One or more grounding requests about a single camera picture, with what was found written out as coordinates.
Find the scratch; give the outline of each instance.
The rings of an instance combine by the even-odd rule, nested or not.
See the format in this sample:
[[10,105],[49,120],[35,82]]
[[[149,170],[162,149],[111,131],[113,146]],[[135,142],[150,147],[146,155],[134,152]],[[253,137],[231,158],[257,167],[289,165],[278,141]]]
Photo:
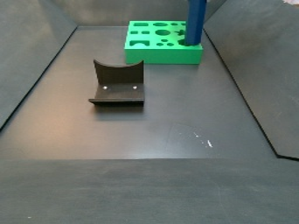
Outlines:
[[167,140],[166,140],[166,146],[165,149],[169,149],[169,144],[170,144],[170,140],[171,140],[171,134],[173,134],[173,130],[174,130],[174,123],[173,123],[173,127],[169,130],[169,136],[167,136]]
[[217,181],[214,181],[214,180],[211,179],[211,177],[209,177],[209,176],[206,175],[206,173],[203,173],[203,175],[205,175],[206,178],[210,180],[210,182],[218,187],[218,191],[219,191],[219,207],[221,207],[221,209],[222,209],[222,211],[223,211],[223,213],[225,213],[225,215],[226,215],[226,217],[227,217],[229,223],[231,224],[233,221],[231,221],[231,219],[230,219],[230,215],[229,215],[229,213],[227,213],[226,207],[223,206],[223,200],[222,200],[222,194],[221,194],[221,185],[218,184]]
[[283,114],[283,112],[279,112],[275,116],[275,118],[278,118],[281,115]]
[[209,140],[209,145],[210,145],[210,147],[213,148],[213,145],[211,145],[211,141]]
[[295,98],[294,96],[289,95],[289,99],[295,103],[295,106],[299,106],[299,99]]

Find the flat base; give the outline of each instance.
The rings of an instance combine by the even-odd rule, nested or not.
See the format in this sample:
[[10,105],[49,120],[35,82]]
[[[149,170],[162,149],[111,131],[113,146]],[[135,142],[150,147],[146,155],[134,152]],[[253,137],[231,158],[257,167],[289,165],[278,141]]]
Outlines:
[[143,84],[114,84],[99,85],[95,99],[89,101],[94,104],[107,103],[145,103],[145,85]]
[[202,66],[145,66],[142,108],[89,102],[91,62],[122,66],[126,35],[126,27],[77,30],[2,131],[2,159],[275,158],[206,35]]

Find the curved bracket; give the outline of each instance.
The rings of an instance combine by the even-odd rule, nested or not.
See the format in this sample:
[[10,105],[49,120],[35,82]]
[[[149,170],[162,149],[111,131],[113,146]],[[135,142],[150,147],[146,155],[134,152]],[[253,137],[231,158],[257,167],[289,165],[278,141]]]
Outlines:
[[110,66],[94,60],[98,92],[94,104],[145,103],[145,62],[130,66]]

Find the hole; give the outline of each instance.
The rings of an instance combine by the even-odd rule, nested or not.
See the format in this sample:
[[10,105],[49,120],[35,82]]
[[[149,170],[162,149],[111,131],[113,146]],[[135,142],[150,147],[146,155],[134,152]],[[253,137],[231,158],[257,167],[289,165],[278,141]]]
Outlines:
[[161,35],[161,36],[167,36],[167,35],[171,34],[171,32],[167,31],[167,30],[158,30],[155,33],[157,33],[158,35]]
[[185,30],[179,30],[179,31],[175,31],[175,32],[178,32],[179,36],[185,35]]
[[169,24],[166,24],[166,23],[155,23],[154,25],[155,26],[167,26]]
[[145,45],[145,46],[150,46],[150,41],[149,40],[131,40],[130,41],[130,45],[134,46],[134,45]]
[[181,46],[190,46],[190,45],[186,45],[186,41],[185,41],[185,39],[181,39],[181,40],[178,41],[178,43],[179,43]]
[[149,23],[135,23],[135,26],[149,26]]

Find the blue pole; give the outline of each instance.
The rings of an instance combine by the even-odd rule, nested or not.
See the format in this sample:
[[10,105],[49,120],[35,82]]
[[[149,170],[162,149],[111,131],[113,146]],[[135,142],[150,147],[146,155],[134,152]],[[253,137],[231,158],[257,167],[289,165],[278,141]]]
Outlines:
[[197,46],[202,42],[207,0],[190,0],[190,14],[186,27],[186,45]]

